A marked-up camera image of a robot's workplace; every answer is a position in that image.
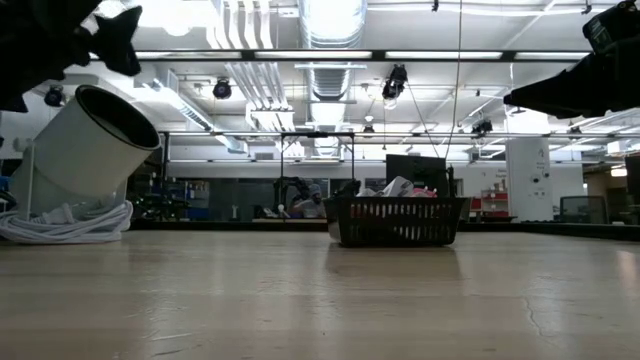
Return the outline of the black plastic basket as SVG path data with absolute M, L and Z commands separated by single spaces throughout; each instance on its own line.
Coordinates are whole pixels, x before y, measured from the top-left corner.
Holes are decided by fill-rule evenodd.
M 464 198 L 344 197 L 324 201 L 332 239 L 346 247 L 447 246 Z

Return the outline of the red storage shelf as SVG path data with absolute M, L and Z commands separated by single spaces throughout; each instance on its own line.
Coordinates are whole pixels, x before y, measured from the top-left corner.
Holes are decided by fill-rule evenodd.
M 509 200 L 506 191 L 483 190 L 481 192 L 481 213 L 488 217 L 508 217 Z

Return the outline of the white USB wall charger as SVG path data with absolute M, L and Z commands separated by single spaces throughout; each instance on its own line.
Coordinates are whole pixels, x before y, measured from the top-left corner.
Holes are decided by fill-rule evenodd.
M 401 176 L 396 176 L 383 190 L 384 197 L 410 197 L 414 192 L 413 183 Z

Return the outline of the white cylindrical spot lamp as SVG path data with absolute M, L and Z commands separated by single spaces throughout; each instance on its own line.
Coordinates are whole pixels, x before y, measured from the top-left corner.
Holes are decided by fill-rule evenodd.
M 35 137 L 17 138 L 13 147 L 22 163 L 9 191 L 26 219 L 63 204 L 123 203 L 128 177 L 160 147 L 160 138 L 132 104 L 81 85 Z

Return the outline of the white pillar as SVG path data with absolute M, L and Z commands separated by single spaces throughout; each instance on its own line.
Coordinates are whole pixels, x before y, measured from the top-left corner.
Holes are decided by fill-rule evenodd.
M 546 138 L 516 138 L 506 144 L 508 200 L 516 222 L 553 219 L 549 144 Z

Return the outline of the black monitor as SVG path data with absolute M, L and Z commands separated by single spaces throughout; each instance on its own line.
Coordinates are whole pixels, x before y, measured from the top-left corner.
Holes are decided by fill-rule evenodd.
M 444 158 L 388 154 L 386 181 L 390 183 L 400 176 L 419 188 L 436 189 L 439 197 L 450 196 L 448 170 Z

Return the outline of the person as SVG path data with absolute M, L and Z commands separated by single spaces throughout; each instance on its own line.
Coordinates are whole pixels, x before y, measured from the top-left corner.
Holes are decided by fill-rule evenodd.
M 309 197 L 305 200 L 294 202 L 290 207 L 290 214 L 301 218 L 325 218 L 321 188 L 317 184 L 309 186 Z

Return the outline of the black metal frame stand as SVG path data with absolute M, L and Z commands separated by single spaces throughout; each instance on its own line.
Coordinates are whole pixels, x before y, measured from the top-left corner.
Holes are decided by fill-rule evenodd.
M 161 165 L 167 182 L 182 180 L 194 221 L 324 220 L 290 214 L 294 202 L 321 188 L 331 196 L 340 171 L 355 178 L 355 136 L 345 132 L 166 133 Z

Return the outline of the black metal table frame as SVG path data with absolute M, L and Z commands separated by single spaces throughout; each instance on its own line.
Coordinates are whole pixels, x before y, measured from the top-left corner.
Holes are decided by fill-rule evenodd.
M 265 231 L 265 232 L 329 232 L 339 234 L 339 225 L 321 219 L 269 220 L 256 222 L 152 222 L 134 220 L 132 231 Z M 460 222 L 458 233 L 532 233 L 568 237 L 595 238 L 640 243 L 640 225 L 599 225 L 571 223 L 465 223 Z

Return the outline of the black overhead light bar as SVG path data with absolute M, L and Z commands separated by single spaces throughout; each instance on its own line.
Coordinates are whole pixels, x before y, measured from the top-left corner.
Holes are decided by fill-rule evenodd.
M 146 62 L 471 62 L 571 63 L 587 51 L 534 50 L 146 50 L 136 53 Z

